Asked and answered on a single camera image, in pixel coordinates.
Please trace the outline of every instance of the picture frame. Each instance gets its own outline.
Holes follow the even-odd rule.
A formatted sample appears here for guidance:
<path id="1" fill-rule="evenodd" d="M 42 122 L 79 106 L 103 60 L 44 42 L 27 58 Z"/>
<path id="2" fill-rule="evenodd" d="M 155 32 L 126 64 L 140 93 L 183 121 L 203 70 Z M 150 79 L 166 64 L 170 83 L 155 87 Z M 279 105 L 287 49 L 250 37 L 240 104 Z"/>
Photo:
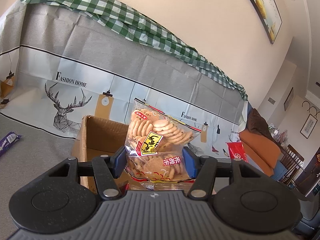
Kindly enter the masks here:
<path id="1" fill-rule="evenodd" d="M 260 17 L 270 43 L 273 44 L 282 25 L 282 19 L 275 0 L 250 1 Z"/>
<path id="2" fill-rule="evenodd" d="M 291 101 L 292 101 L 292 99 L 293 99 L 293 96 L 294 96 L 294 92 L 293 92 L 293 87 L 292 87 L 292 89 L 290 90 L 290 93 L 289 93 L 289 95 L 287 96 L 287 99 L 285 100 L 285 102 L 284 102 L 284 111 L 287 111 L 287 109 L 288 109 L 288 107 L 289 107 L 289 105 L 290 105 L 290 103 L 291 103 Z"/>
<path id="3" fill-rule="evenodd" d="M 309 138 L 310 134 L 312 133 L 314 127 L 316 126 L 318 120 L 312 115 L 309 114 L 306 122 L 304 123 L 300 133 L 305 137 Z"/>

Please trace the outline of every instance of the red wrapper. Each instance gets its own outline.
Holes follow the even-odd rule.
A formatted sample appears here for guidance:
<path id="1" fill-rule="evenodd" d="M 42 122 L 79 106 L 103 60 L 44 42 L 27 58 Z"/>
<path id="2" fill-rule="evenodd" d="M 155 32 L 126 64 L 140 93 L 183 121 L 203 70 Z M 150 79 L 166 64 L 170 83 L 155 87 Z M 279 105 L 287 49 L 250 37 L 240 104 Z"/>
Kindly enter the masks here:
<path id="1" fill-rule="evenodd" d="M 248 162 L 247 155 L 244 152 L 242 142 L 230 142 L 227 144 L 229 147 L 229 155 L 231 160 L 234 158 L 240 158 Z"/>

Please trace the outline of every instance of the wooden chair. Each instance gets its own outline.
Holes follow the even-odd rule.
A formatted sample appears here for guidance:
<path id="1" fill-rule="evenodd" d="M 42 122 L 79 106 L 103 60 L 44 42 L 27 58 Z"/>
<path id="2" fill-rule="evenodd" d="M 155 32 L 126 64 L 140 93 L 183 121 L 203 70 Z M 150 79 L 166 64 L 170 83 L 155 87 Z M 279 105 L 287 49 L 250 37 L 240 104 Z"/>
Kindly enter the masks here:
<path id="1" fill-rule="evenodd" d="M 284 156 L 280 160 L 283 166 L 288 170 L 283 177 L 280 179 L 280 182 L 283 184 L 289 185 L 294 176 L 300 170 L 299 164 L 304 161 L 304 158 L 293 148 L 290 144 L 288 149 L 285 152 Z"/>

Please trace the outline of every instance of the checkered fabric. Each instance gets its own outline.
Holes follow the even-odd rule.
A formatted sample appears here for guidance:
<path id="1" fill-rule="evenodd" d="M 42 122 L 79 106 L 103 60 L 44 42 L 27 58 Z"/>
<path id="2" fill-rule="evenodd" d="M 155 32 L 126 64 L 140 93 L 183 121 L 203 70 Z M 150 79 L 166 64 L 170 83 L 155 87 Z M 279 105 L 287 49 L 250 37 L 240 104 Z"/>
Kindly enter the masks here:
<path id="1" fill-rule="evenodd" d="M 247 100 L 244 87 L 230 79 L 217 66 L 185 44 L 169 30 L 117 0 L 21 0 L 22 3 L 45 3 L 89 17 L 130 41 L 164 51 L 195 67 L 219 84 L 239 90 Z"/>

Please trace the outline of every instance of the brown pillow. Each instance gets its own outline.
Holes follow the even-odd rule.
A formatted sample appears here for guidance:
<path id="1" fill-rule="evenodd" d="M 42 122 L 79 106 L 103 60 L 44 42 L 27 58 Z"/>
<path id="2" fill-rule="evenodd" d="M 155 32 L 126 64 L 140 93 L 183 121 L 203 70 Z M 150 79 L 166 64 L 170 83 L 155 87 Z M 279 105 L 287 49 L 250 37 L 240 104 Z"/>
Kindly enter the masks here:
<path id="1" fill-rule="evenodd" d="M 281 151 L 274 142 L 263 135 L 251 133 L 248 129 L 240 132 L 239 137 L 241 141 L 245 142 L 271 168 L 275 168 Z"/>
<path id="2" fill-rule="evenodd" d="M 253 108 L 250 112 L 247 120 L 247 128 L 249 132 L 254 134 L 259 134 L 267 137 L 269 140 L 276 143 L 276 141 L 273 139 L 269 132 L 269 126 L 266 122 L 266 120 L 261 117 L 257 109 Z"/>
<path id="3" fill-rule="evenodd" d="M 262 169 L 264 174 L 272 176 L 274 174 L 271 168 L 264 160 L 262 160 L 245 142 L 242 142 L 245 153 Z"/>

